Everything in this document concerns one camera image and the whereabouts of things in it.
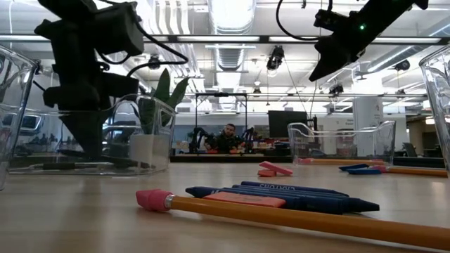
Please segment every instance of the potted plant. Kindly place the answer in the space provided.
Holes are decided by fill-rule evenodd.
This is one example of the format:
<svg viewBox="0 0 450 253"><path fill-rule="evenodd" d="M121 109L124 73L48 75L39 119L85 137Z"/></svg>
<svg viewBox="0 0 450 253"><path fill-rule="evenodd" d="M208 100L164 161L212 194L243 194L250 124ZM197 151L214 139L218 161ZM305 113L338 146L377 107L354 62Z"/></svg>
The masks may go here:
<svg viewBox="0 0 450 253"><path fill-rule="evenodd" d="M169 71L165 69L156 90L136 99L137 109L133 108L134 114L139 118L143 133L130 137L129 156L138 163L145 162L156 167L168 163L172 135L164 134L167 133L164 128L174 120L174 109L183 100L189 77L176 85L172 95L169 93L170 83Z"/></svg>

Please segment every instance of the pencil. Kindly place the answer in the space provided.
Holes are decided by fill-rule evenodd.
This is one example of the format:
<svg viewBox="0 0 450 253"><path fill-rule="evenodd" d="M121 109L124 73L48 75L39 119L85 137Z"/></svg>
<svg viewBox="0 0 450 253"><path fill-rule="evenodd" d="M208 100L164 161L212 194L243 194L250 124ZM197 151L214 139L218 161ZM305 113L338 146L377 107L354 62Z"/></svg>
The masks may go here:
<svg viewBox="0 0 450 253"><path fill-rule="evenodd" d="M311 164L311 165L353 165L353 164L367 164L367 165L384 165L385 162L382 160L351 160L351 159L316 159L316 158L306 158L298 159L297 162L300 164Z"/></svg>
<svg viewBox="0 0 450 253"><path fill-rule="evenodd" d="M163 190L140 190L136 192L136 199L139 205L149 211L178 209L244 221L450 250L449 228L179 197Z"/></svg>
<svg viewBox="0 0 450 253"><path fill-rule="evenodd" d="M447 170L444 169L424 169L420 167L386 167L386 172L396 174L413 174L424 176L448 177Z"/></svg>

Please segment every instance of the air vent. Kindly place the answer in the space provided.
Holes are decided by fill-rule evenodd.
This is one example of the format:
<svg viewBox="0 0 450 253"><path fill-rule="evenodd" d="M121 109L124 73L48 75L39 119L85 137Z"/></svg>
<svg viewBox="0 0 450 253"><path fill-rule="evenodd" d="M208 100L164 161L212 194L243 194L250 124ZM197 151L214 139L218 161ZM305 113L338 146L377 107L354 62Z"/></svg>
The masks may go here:
<svg viewBox="0 0 450 253"><path fill-rule="evenodd" d="M222 88L221 92L233 93L234 92L234 88Z"/></svg>
<svg viewBox="0 0 450 253"><path fill-rule="evenodd" d="M176 108L176 112L191 112L191 108L178 107Z"/></svg>
<svg viewBox="0 0 450 253"><path fill-rule="evenodd" d="M336 109L334 107L329 107L328 113L353 113L353 107L336 106Z"/></svg>

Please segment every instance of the wooden table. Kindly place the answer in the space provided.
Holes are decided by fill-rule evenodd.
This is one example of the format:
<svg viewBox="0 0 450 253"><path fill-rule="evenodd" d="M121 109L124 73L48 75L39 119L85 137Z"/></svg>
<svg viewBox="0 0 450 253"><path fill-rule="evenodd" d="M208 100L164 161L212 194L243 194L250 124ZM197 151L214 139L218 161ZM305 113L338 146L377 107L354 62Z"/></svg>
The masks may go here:
<svg viewBox="0 0 450 253"><path fill-rule="evenodd" d="M162 188L187 195L189 186L258 181L256 164L172 164L137 178L10 176L0 192L0 252L423 252L394 243L266 226L138 207L136 190ZM450 228L450 181L383 174L349 176L335 167L303 167L294 176L261 179L332 188L380 204L364 215Z"/></svg>

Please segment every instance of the computer monitor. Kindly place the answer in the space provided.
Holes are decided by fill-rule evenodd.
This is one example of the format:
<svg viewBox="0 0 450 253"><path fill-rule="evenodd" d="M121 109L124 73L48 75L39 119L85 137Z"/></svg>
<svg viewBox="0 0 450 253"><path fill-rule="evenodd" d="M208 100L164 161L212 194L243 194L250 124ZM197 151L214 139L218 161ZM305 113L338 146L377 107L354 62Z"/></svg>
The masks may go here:
<svg viewBox="0 0 450 253"><path fill-rule="evenodd" d="M269 111L269 135L270 138L288 138L288 125L290 123L303 123L307 125L308 114L306 112L293 111Z"/></svg>

